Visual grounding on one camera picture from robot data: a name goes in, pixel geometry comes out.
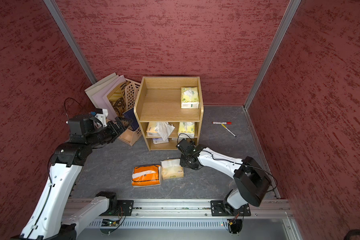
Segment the cream tissue pack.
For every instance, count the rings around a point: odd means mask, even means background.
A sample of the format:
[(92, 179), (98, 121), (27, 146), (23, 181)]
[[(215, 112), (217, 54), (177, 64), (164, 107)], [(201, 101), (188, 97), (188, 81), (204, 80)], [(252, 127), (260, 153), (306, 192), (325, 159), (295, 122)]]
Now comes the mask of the cream tissue pack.
[(162, 179), (179, 179), (184, 177), (184, 168), (180, 165), (180, 159), (161, 161)]

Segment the orange tissue pack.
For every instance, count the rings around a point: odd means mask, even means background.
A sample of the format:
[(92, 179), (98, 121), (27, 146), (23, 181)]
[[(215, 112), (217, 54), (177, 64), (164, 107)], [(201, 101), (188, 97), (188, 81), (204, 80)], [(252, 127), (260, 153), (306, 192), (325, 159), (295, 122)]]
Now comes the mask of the orange tissue pack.
[(135, 167), (131, 182), (134, 188), (159, 186), (162, 182), (162, 167), (160, 165)]

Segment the green yellow tissue pack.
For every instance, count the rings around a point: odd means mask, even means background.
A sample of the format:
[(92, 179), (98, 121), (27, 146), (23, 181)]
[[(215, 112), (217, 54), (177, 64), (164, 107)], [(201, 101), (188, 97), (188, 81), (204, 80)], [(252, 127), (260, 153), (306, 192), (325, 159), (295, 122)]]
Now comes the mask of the green yellow tissue pack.
[(181, 108), (198, 109), (200, 104), (198, 87), (181, 88)]

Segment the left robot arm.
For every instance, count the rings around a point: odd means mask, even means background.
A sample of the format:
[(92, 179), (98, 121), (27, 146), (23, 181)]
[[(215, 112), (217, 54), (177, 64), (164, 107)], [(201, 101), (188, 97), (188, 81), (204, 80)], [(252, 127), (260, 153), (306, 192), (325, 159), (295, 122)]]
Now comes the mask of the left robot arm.
[(116, 193), (100, 192), (70, 219), (63, 220), (69, 196), (88, 156), (96, 147), (113, 143), (132, 123), (119, 117), (107, 121), (107, 115), (107, 110), (96, 109), (67, 121), (70, 138), (52, 154), (43, 193), (28, 223), (14, 240), (75, 240), (98, 216), (122, 210)]

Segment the lower right yellow tissue pack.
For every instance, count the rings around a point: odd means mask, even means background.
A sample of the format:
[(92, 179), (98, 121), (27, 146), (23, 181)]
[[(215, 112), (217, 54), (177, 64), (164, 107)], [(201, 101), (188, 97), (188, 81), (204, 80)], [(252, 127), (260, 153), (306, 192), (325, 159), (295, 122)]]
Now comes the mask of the lower right yellow tissue pack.
[(194, 122), (180, 122), (178, 129), (179, 138), (194, 138), (195, 137), (195, 123)]

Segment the flat white tissue pack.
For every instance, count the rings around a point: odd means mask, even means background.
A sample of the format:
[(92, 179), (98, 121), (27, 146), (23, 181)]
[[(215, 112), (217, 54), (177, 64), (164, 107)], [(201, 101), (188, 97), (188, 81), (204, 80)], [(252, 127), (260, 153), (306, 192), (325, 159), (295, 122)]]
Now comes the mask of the flat white tissue pack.
[(153, 138), (153, 144), (165, 144), (168, 143), (169, 139)]

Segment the wooden two-tier shelf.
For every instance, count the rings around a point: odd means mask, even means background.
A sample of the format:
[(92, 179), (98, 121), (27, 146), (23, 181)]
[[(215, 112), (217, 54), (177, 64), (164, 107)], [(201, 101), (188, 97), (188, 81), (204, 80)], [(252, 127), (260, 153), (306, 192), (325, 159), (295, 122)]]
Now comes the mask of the wooden two-tier shelf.
[[(198, 87), (200, 105), (198, 109), (181, 108), (181, 88)], [(180, 122), (195, 123), (193, 141), (199, 143), (204, 115), (204, 104), (200, 77), (143, 77), (134, 106), (134, 113), (149, 151), (176, 150)], [(168, 122), (175, 130), (165, 144), (153, 144), (153, 137), (147, 136), (150, 122)]]

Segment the dark blue book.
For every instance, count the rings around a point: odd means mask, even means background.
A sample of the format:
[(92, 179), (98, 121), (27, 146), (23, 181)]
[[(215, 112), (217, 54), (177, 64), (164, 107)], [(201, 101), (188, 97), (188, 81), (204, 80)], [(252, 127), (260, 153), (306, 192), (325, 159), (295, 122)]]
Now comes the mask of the dark blue book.
[(136, 119), (134, 108), (131, 108), (124, 112), (123, 118), (127, 120), (125, 123), (129, 130), (136, 131), (139, 128), (139, 123)]

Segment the beige plastic file organizer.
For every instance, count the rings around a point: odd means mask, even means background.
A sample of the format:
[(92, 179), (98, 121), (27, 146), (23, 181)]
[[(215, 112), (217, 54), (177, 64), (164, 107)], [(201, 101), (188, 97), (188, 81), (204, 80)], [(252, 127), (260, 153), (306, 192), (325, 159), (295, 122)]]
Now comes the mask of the beige plastic file organizer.
[[(126, 86), (125, 88), (125, 92), (126, 92), (126, 96), (125, 96), (125, 101), (126, 101), (126, 111), (134, 108), (135, 106), (135, 100), (137, 98), (137, 94), (139, 92), (139, 88), (140, 88), (140, 83), (134, 82), (132, 80), (128, 80), (126, 79), (126, 81), (129, 81), (130, 84)], [(140, 136), (142, 135), (140, 126), (136, 131), (131, 131), (129, 129), (127, 129), (120, 137), (119, 140), (121, 140), (122, 142), (133, 146), (136, 141), (140, 138)]]

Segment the butterfly print folder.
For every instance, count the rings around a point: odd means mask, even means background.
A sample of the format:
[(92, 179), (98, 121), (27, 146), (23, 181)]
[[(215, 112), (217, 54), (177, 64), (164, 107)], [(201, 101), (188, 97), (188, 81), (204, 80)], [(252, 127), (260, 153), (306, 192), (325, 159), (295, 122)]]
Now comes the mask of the butterfly print folder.
[(129, 81), (122, 82), (107, 94), (107, 98), (118, 117), (122, 117), (126, 111), (125, 88), (129, 84)]

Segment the lilac folder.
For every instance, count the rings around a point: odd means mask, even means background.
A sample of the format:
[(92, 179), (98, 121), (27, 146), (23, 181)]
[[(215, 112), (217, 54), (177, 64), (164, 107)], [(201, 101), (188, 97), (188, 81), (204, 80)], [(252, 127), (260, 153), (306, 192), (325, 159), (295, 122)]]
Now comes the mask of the lilac folder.
[(99, 90), (93, 95), (93, 100), (95, 101), (96, 108), (98, 109), (107, 109), (108, 110), (108, 119), (114, 121), (117, 117), (115, 110), (113, 109), (110, 101), (108, 100), (108, 94), (110, 94), (119, 84), (125, 83), (126, 79), (124, 75), (119, 76), (105, 88)]

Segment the red white marker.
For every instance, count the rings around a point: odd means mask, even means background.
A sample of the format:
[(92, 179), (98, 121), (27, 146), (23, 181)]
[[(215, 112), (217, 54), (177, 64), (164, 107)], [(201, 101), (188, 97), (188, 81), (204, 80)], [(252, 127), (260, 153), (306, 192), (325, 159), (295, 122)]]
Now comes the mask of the red white marker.
[(212, 122), (214, 125), (231, 125), (232, 122)]

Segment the left corner metal profile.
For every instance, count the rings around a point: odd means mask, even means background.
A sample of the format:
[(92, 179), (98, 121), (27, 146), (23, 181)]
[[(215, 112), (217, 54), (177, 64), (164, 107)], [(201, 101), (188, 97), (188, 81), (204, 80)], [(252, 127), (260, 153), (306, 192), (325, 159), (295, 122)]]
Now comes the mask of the left corner metal profile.
[(79, 61), (80, 65), (82, 66), (88, 79), (90, 80), (90, 82), (92, 84), (95, 84), (97, 82), (97, 78), (96, 78), (92, 68), (90, 67), (90, 64), (88, 63), (84, 53), (82, 52), (79, 44), (77, 43), (73, 33), (71, 32), (67, 22), (65, 21), (63, 14), (60, 11), (56, 1), (43, 0), (43, 2), (47, 6), (53, 19), (55, 20), (56, 24), (58, 25), (60, 31), (62, 32), (62, 34), (65, 37), (66, 41), (68, 42), (69, 46), (71, 47), (73, 53), (75, 54), (77, 60)]

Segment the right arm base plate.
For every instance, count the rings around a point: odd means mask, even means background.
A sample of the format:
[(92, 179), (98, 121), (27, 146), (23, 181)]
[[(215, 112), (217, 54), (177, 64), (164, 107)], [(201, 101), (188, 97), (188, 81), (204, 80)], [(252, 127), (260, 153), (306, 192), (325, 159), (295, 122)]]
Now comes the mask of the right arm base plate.
[(249, 204), (234, 209), (225, 201), (211, 201), (211, 213), (213, 217), (250, 217), (251, 211)]

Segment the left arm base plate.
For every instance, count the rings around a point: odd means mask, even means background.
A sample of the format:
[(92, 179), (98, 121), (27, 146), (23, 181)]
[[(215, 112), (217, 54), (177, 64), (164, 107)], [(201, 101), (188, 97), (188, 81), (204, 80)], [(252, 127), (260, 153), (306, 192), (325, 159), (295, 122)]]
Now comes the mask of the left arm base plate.
[(135, 201), (133, 200), (118, 200), (113, 207), (107, 211), (108, 216), (129, 217), (132, 215)]

